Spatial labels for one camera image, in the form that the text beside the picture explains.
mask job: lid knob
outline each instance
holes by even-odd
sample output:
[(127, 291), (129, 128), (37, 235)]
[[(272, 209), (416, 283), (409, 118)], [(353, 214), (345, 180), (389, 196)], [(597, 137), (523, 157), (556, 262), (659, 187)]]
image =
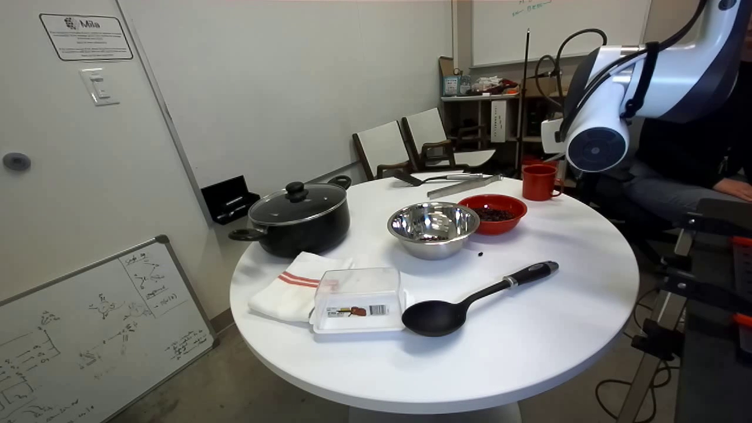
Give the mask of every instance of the lid knob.
[(288, 197), (290, 197), (291, 203), (303, 203), (306, 196), (308, 196), (308, 191), (306, 191), (306, 187), (303, 187), (301, 182), (288, 184), (285, 191), (288, 191)]

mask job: black cable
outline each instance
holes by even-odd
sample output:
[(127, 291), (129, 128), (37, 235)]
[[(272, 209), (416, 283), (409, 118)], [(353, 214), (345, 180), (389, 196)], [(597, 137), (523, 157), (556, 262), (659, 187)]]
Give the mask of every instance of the black cable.
[(654, 310), (654, 308), (646, 305), (645, 301), (646, 301), (648, 296), (654, 296), (657, 291), (660, 291), (660, 289), (659, 289), (659, 288), (646, 289), (646, 291), (634, 301), (634, 308), (633, 308), (633, 313), (630, 313), (630, 321), (633, 321), (633, 324), (637, 328), (637, 332), (641, 332), (641, 322), (640, 322), (640, 318), (637, 318), (637, 308)]
[(637, 81), (637, 90), (633, 94), (633, 100), (627, 100), (625, 111), (623, 111), (623, 121), (630, 121), (640, 114), (640, 109), (645, 106), (645, 96), (648, 94), (654, 74), (657, 74), (657, 64), (659, 64), (659, 42), (648, 42), (645, 47), (645, 64), (640, 70), (640, 81)]
[(583, 28), (583, 31), (576, 31), (568, 37), (564, 37), (564, 42), (560, 44), (558, 57), (556, 57), (556, 75), (558, 75), (560, 101), (564, 100), (564, 84), (561, 84), (561, 55), (564, 55), (564, 47), (571, 40), (576, 40), (578, 35), (587, 35), (587, 34), (599, 35), (603, 44), (608, 44), (608, 35), (604, 31), (599, 31), (599, 28)]
[(537, 62), (537, 90), (539, 90), (539, 94), (548, 101), (548, 103), (553, 103), (553, 106), (558, 106), (558, 109), (561, 109), (561, 101), (558, 101), (558, 100), (553, 100), (548, 91), (543, 91), (543, 87), (541, 87), (541, 64), (543, 62), (556, 62), (556, 57), (553, 55), (543, 55), (539, 62)]
[[(674, 370), (680, 370), (680, 368), (671, 368), (667, 362), (660, 362), (660, 368), (657, 370), (657, 373), (654, 373), (654, 379), (651, 379), (651, 386), (648, 386), (651, 415), (648, 415), (646, 418), (637, 420), (637, 423), (651, 423), (651, 420), (657, 420), (657, 416), (659, 416), (659, 395), (657, 395), (657, 391), (660, 391), (660, 389), (666, 389), (666, 386), (672, 384), (672, 379), (674, 379), (672, 371), (674, 371)], [(595, 386), (595, 403), (603, 407), (604, 415), (608, 415), (608, 416), (617, 420), (619, 415), (612, 411), (612, 409), (604, 404), (604, 400), (603, 400), (603, 389), (606, 389), (606, 386), (625, 386), (625, 389), (630, 389), (633, 384), (630, 384), (630, 382), (623, 382), (623, 379), (604, 379), (604, 382), (599, 382), (599, 384)]]
[[(692, 17), (678, 34), (672, 34), (671, 37), (666, 37), (662, 42), (659, 42), (659, 51), (678, 44), (678, 42), (692, 31), (692, 27), (699, 22), (699, 17), (702, 15), (706, 6), (707, 6), (707, 0), (699, 0), (699, 8), (697, 8), (697, 13), (694, 13), (694, 17)], [(585, 87), (585, 94), (578, 100), (573, 114), (571, 114), (571, 116), (564, 116), (561, 130), (568, 130), (571, 121), (581, 114), (581, 109), (587, 103), (587, 100), (595, 94), (595, 90), (603, 87), (603, 83), (606, 83), (606, 81), (614, 75), (614, 74), (612, 74), (614, 69), (620, 70), (620, 67), (625, 67), (625, 64), (630, 64), (633, 60), (640, 60), (640, 57), (645, 57), (645, 55), (646, 55), (645, 50), (633, 51), (633, 55), (625, 55), (625, 57), (617, 60), (614, 64), (608, 64), (604, 70), (599, 70), (599, 74), (592, 77), (592, 83)]]

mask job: red bowl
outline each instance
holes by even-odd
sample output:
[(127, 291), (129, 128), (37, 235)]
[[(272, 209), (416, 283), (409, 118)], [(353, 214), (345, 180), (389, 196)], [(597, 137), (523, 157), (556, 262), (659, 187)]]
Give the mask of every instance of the red bowl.
[(477, 234), (483, 235), (507, 234), (527, 214), (527, 204), (507, 196), (473, 196), (460, 201), (460, 204), (480, 217)]

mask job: white cloth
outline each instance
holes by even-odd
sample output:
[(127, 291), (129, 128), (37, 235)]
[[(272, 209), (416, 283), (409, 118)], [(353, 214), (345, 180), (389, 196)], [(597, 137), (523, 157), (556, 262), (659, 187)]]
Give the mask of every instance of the white cloth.
[(283, 275), (250, 299), (251, 313), (281, 322), (308, 324), (316, 289), (322, 275), (335, 268), (338, 268), (338, 262), (301, 252)]

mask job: wall outlet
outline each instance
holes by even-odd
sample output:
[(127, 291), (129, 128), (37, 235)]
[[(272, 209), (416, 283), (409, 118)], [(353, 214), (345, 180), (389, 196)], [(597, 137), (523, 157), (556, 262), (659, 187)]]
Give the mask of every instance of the wall outlet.
[(116, 106), (120, 103), (116, 96), (114, 96), (114, 90), (111, 90), (111, 83), (103, 74), (103, 69), (83, 69), (80, 70), (88, 90), (89, 90), (89, 96), (96, 106)]

